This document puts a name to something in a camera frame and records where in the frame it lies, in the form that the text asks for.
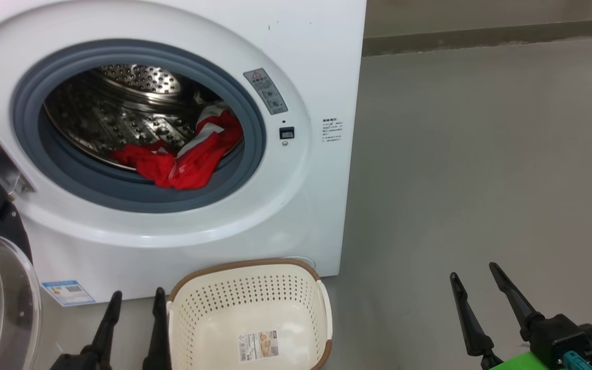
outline front-loading washing machine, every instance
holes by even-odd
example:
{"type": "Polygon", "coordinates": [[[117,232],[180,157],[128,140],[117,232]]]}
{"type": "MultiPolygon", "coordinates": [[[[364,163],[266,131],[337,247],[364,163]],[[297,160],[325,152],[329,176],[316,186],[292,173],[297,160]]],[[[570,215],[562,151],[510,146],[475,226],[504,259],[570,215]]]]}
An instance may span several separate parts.
{"type": "Polygon", "coordinates": [[[21,220],[45,290],[63,305],[150,297],[264,257],[337,274],[364,10],[0,0],[0,218],[21,220]],[[157,187],[110,155],[178,150],[218,104],[243,136],[204,187],[157,187]]]}

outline barcode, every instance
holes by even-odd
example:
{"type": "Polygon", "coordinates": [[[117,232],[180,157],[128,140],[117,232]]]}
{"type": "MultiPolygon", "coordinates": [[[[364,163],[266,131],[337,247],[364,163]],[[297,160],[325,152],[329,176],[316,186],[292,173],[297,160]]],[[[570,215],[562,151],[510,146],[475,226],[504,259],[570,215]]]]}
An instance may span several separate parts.
{"type": "Polygon", "coordinates": [[[239,343],[239,353],[242,356],[242,361],[248,360],[246,358],[246,344],[245,343],[239,343]]]}
{"type": "Polygon", "coordinates": [[[75,293],[75,292],[83,292],[82,288],[80,288],[78,285],[74,285],[74,286],[66,286],[65,287],[66,290],[68,290],[68,292],[70,293],[75,293]]]}

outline metal drum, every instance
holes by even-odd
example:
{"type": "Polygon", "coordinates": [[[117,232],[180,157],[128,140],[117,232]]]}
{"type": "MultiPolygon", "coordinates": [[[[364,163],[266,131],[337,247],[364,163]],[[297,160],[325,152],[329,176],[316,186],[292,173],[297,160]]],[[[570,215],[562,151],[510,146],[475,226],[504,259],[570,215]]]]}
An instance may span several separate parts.
{"type": "Polygon", "coordinates": [[[108,65],[80,73],[45,100],[52,124],[82,152],[134,171],[109,154],[164,140],[178,152],[202,110],[221,101],[205,86],[158,66],[108,65]]]}

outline white front panel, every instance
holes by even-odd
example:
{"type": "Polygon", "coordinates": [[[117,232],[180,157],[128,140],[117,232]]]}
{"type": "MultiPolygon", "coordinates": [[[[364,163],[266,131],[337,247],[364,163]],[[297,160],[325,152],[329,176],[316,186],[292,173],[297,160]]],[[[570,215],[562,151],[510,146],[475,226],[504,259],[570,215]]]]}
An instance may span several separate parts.
{"type": "MultiPolygon", "coordinates": [[[[0,1],[0,21],[31,3],[42,2],[0,1]]],[[[321,274],[336,274],[364,2],[165,3],[186,11],[144,2],[66,2],[0,25],[0,140],[38,190],[16,204],[41,281],[77,280],[104,301],[115,289],[125,298],[145,297],[200,267],[249,258],[302,255],[321,274]],[[162,26],[138,26],[153,22],[162,26]],[[10,128],[17,82],[52,52],[107,38],[194,52],[249,89],[268,140],[260,168],[242,189],[193,211],[127,213],[75,197],[33,166],[10,128]],[[289,112],[268,114],[243,76],[257,68],[270,73],[289,112]],[[288,146],[278,138],[281,126],[296,127],[288,146]]]]}

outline beige basket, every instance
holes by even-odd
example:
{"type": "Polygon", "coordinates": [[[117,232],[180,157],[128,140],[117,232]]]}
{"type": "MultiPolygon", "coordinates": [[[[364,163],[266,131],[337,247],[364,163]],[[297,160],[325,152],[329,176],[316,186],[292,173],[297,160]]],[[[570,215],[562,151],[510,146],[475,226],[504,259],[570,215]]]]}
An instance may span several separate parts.
{"type": "Polygon", "coordinates": [[[195,272],[175,286],[167,309],[174,370],[320,369],[332,348],[326,287],[297,260],[195,272]]]}

